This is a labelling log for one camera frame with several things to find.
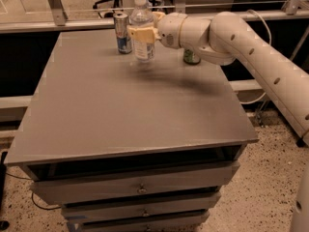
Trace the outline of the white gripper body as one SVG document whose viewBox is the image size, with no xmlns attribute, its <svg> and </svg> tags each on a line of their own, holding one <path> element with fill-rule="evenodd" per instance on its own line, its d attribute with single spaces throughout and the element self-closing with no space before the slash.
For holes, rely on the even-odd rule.
<svg viewBox="0 0 309 232">
<path fill-rule="evenodd" d="M 157 24 L 160 42 L 170 48 L 180 48 L 180 34 L 186 14 L 170 13 L 164 16 Z"/>
</svg>

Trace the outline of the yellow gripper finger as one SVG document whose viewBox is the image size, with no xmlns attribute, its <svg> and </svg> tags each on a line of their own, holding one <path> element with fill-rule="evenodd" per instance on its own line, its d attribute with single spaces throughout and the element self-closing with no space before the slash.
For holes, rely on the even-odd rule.
<svg viewBox="0 0 309 232">
<path fill-rule="evenodd" d="M 153 26 L 135 27 L 129 25 L 127 27 L 127 31 L 133 40 L 141 43 L 154 44 L 157 40 L 160 39 L 158 30 Z"/>
<path fill-rule="evenodd" d="M 165 17 L 165 13 L 153 12 L 153 17 L 154 17 L 154 26 L 157 26 L 157 24 Z"/>
</svg>

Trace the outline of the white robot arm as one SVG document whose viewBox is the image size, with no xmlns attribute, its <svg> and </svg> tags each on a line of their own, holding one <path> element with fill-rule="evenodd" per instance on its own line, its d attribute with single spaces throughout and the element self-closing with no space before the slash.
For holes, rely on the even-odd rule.
<svg viewBox="0 0 309 232">
<path fill-rule="evenodd" d="M 129 25 L 127 31 L 141 43 L 186 48 L 217 65 L 239 60 L 299 136 L 297 143 L 309 145 L 309 74 L 266 43 L 238 14 L 223 12 L 205 19 L 155 12 L 153 22 Z"/>
</svg>

